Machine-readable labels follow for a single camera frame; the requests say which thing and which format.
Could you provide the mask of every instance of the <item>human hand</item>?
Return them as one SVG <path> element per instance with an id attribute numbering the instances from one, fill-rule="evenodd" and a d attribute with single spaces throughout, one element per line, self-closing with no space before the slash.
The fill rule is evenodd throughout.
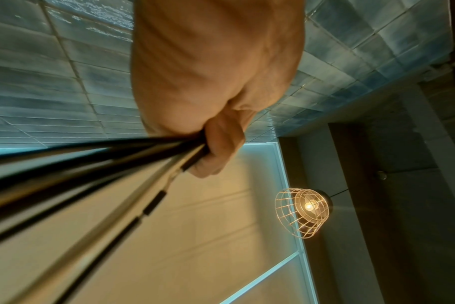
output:
<path id="1" fill-rule="evenodd" d="M 191 172 L 219 172 L 289 86 L 303 22 L 303 0 L 137 0 L 131 80 L 148 133 L 204 128 L 210 154 Z"/>

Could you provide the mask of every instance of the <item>wire cage lampshade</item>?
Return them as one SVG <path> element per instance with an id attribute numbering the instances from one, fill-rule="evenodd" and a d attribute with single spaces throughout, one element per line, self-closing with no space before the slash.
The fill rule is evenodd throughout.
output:
<path id="1" fill-rule="evenodd" d="M 329 217 L 329 197 L 310 189 L 283 189 L 276 196 L 277 218 L 292 235 L 312 237 Z"/>

